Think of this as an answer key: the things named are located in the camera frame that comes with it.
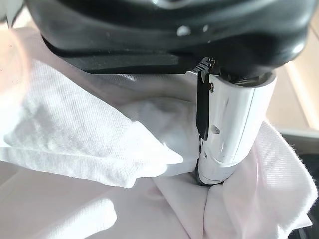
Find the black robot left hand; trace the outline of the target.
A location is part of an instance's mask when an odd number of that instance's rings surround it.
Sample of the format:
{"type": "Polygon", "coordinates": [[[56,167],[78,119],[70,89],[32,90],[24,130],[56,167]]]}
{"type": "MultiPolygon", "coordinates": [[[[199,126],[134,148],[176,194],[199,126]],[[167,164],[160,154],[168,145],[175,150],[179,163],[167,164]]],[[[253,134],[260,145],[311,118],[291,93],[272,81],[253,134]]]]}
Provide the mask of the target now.
{"type": "Polygon", "coordinates": [[[202,185],[229,178],[263,121],[274,70],[304,49],[316,0],[28,0],[52,53],[91,74],[197,74],[202,185]]]}

